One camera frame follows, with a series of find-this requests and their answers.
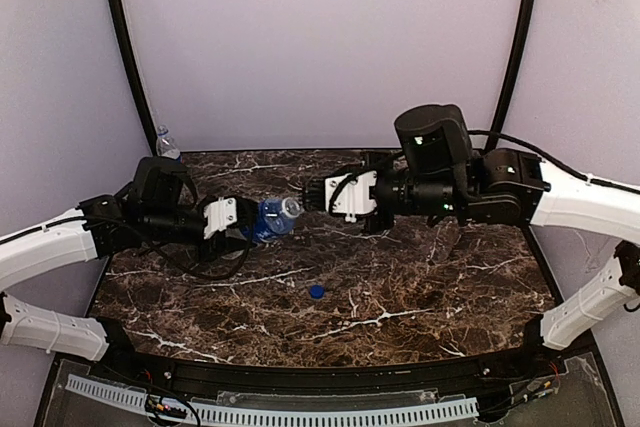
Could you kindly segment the white cap blue label bottle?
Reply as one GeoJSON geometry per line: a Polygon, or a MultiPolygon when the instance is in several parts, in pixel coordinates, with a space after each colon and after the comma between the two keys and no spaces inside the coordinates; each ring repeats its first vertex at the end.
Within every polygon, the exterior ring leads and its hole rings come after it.
{"type": "Polygon", "coordinates": [[[302,213],[303,206],[294,197],[265,199],[258,205],[253,233],[248,227],[240,232],[254,243],[269,243],[291,233],[302,213]]]}

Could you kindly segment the blue cap pepsi bottle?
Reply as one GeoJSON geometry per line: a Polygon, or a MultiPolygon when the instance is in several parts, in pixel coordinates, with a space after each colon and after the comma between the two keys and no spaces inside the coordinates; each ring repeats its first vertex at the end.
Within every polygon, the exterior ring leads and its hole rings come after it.
{"type": "Polygon", "coordinates": [[[182,161],[181,151],[165,125],[157,127],[156,153],[161,157],[182,161]]]}

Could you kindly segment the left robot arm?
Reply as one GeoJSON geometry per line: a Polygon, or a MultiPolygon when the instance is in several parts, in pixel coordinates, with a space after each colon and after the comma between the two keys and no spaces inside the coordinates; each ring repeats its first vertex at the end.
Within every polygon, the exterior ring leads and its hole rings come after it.
{"type": "Polygon", "coordinates": [[[9,289],[41,274],[146,246],[196,249],[200,264],[238,246],[229,229],[252,231],[258,205],[239,197],[199,198],[187,168],[166,157],[144,157],[133,179],[114,195],[79,203],[63,214],[1,239],[1,343],[92,362],[133,351],[117,320],[74,317],[25,303],[9,289]]]}

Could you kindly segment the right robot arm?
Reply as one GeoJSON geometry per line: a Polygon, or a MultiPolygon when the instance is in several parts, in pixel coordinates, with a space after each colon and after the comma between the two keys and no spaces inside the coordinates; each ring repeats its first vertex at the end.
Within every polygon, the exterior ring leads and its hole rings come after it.
{"type": "Polygon", "coordinates": [[[370,167],[351,194],[354,212],[454,216],[460,222],[566,227],[619,239],[595,278],[543,314],[542,344],[567,348],[583,332],[639,295],[639,190],[577,172],[532,146],[471,146],[461,110],[414,107],[394,127],[407,162],[370,167]]]}

